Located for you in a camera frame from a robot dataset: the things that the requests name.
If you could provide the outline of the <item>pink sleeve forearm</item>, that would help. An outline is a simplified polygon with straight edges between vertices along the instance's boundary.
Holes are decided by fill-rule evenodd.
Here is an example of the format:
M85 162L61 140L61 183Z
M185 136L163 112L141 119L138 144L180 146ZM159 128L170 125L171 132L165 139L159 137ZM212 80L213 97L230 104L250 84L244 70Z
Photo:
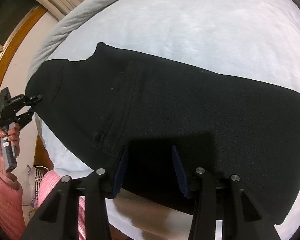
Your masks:
M0 226L9 239L20 239L26 228L22 200L23 188L17 177L0 172Z

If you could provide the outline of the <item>person's left hand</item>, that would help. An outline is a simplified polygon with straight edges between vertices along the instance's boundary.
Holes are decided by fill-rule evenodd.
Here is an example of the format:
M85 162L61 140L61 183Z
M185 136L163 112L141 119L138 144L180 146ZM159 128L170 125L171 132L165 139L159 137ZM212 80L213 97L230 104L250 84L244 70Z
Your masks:
M0 173L11 180L15 180L12 170L16 168L16 158L20 153L20 126L10 124L9 130L0 128Z

